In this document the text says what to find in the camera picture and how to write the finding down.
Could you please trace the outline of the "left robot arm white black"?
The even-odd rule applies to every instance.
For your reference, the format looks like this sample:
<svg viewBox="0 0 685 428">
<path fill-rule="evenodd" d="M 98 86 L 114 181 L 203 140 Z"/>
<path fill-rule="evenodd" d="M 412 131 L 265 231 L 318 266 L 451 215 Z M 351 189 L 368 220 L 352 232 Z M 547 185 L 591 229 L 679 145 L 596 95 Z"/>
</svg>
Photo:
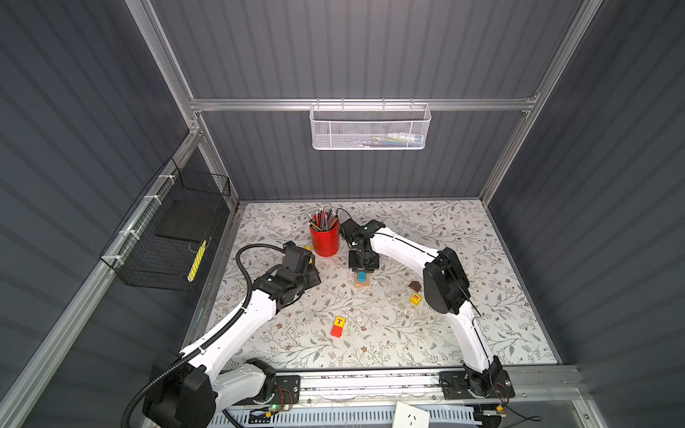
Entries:
<svg viewBox="0 0 685 428">
<path fill-rule="evenodd" d="M 206 427 L 218 411 L 238 401 L 269 397 L 276 376 L 270 365 L 249 360 L 231 372 L 223 368 L 257 330 L 321 280 L 315 254 L 294 242 L 266 244 L 283 258 L 252 279 L 242 256 L 260 246 L 247 244 L 235 254 L 246 282 L 244 300 L 195 342 L 177 353 L 162 353 L 148 383 L 123 410 L 121 426 L 130 426 L 134 410 L 141 406 L 144 416 L 160 427 Z"/>
</svg>

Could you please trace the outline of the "red yellow T block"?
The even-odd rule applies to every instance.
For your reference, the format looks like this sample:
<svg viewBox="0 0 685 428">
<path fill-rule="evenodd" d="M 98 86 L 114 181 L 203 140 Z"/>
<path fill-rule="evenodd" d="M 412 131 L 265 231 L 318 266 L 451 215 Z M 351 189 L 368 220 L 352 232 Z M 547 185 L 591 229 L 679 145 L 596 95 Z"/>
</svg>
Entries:
<svg viewBox="0 0 685 428">
<path fill-rule="evenodd" d="M 335 338 L 341 338 L 346 326 L 347 319 L 345 317 L 336 317 L 331 330 L 331 335 Z"/>
</svg>

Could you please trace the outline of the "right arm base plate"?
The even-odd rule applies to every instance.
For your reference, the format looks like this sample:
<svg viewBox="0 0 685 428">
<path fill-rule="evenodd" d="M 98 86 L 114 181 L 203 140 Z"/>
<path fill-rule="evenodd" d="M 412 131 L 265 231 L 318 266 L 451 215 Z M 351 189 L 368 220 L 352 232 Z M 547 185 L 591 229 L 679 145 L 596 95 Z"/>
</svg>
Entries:
<svg viewBox="0 0 685 428">
<path fill-rule="evenodd" d="M 439 385 L 445 399 L 513 399 L 514 385 L 506 370 L 477 374 L 467 370 L 442 371 Z"/>
</svg>

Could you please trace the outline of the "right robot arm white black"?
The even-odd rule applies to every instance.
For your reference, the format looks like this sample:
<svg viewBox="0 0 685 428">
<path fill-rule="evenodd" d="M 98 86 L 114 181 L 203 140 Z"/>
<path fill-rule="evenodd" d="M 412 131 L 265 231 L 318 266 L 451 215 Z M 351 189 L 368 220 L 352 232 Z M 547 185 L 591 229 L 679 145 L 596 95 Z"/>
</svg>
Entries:
<svg viewBox="0 0 685 428">
<path fill-rule="evenodd" d="M 469 392 L 477 398 L 510 398 L 514 390 L 497 355 L 487 345 L 480 312 L 471 301 L 467 274 L 453 249 L 433 249 L 396 234 L 384 223 L 342 223 L 340 236 L 349 246 L 349 267 L 372 273 L 386 256 L 423 277 L 424 300 L 444 315 L 462 351 Z"/>
</svg>

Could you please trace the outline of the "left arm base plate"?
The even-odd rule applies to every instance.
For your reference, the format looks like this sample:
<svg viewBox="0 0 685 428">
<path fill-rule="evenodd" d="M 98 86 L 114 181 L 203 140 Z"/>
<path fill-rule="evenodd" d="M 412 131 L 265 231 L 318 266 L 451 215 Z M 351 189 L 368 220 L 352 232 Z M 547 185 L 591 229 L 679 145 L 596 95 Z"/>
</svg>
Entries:
<svg viewBox="0 0 685 428">
<path fill-rule="evenodd" d="M 299 402 L 301 376 L 268 376 L 252 401 L 257 405 L 291 405 Z"/>
</svg>

